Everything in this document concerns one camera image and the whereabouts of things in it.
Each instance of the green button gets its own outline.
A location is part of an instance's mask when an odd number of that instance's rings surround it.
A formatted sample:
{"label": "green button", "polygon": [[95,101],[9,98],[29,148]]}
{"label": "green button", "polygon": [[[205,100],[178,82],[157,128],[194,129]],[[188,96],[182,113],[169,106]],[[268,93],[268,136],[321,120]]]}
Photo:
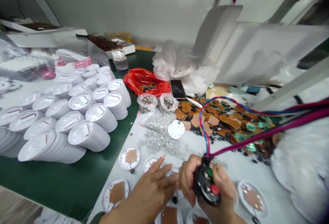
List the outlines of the green button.
{"label": "green button", "polygon": [[214,175],[213,175],[213,173],[212,173],[212,169],[208,169],[208,170],[207,170],[207,174],[208,174],[211,178],[214,177]]}

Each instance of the white wall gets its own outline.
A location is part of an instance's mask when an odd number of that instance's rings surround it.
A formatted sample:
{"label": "white wall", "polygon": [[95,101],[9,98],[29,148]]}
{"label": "white wall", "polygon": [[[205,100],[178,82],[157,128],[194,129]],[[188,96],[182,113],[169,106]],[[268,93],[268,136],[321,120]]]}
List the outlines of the white wall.
{"label": "white wall", "polygon": [[[136,43],[174,39],[192,46],[207,8],[214,0],[46,0],[62,26],[89,33],[124,32]],[[284,0],[237,0],[240,21],[265,22]],[[221,0],[221,4],[233,4]]]}

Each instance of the pink cable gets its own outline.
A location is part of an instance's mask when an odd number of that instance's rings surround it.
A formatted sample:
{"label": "pink cable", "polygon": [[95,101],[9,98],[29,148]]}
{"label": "pink cable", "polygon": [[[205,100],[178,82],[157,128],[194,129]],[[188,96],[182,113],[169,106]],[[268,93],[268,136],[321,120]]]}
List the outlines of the pink cable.
{"label": "pink cable", "polygon": [[223,154],[223,153],[231,151],[231,150],[241,149],[241,148],[245,147],[246,145],[248,145],[252,142],[255,142],[255,141],[258,141],[258,140],[261,140],[261,139],[264,139],[264,138],[268,138],[269,136],[271,136],[275,133],[283,132],[285,130],[307,124],[309,122],[324,118],[326,116],[329,116],[329,108],[314,111],[312,113],[306,114],[306,115],[294,120],[292,123],[290,123],[288,125],[278,126],[278,127],[273,128],[273,129],[271,129],[267,132],[263,132],[263,133],[260,133],[256,136],[253,136],[251,138],[247,138],[243,142],[240,142],[238,144],[234,144],[234,145],[231,145],[229,147],[223,148],[223,149],[215,152],[214,154],[211,154],[211,156],[214,157],[216,155]]}

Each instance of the plastic packaging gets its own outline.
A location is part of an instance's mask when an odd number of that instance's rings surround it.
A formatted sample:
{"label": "plastic packaging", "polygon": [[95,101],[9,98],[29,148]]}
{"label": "plastic packaging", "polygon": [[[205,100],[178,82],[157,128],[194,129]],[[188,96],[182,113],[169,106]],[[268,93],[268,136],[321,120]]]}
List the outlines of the plastic packaging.
{"label": "plastic packaging", "polygon": [[[123,81],[136,95],[149,93],[159,97],[162,93],[170,92],[170,85],[168,82],[157,79],[153,72],[143,68],[131,69],[128,74],[124,76]],[[149,89],[146,92],[143,92],[138,88],[148,84],[154,84],[155,88]]]}
{"label": "plastic packaging", "polygon": [[[168,108],[167,105],[165,105],[165,98],[168,98],[169,101],[171,102],[171,104],[172,104],[171,108]],[[178,101],[172,95],[170,95],[168,93],[163,93],[159,99],[160,99],[160,103],[161,103],[163,109],[168,112],[175,112],[175,110],[178,108],[178,105],[179,105]]]}
{"label": "plastic packaging", "polygon": [[152,95],[152,94],[142,94],[139,97],[137,97],[137,103],[141,106],[141,107],[145,107],[148,110],[151,110],[153,108],[156,108],[158,105],[158,100],[157,97]]}

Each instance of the red plastic bag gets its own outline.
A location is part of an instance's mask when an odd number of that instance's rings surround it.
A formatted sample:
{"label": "red plastic bag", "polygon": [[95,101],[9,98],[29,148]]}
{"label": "red plastic bag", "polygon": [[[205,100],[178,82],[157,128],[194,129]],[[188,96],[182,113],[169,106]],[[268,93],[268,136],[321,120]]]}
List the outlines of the red plastic bag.
{"label": "red plastic bag", "polygon": [[[136,95],[149,93],[159,97],[162,93],[170,92],[170,85],[168,82],[157,79],[153,72],[144,68],[131,69],[124,76],[123,82],[128,85],[128,88],[135,92]],[[153,89],[142,91],[147,88],[148,85],[151,85]]]}

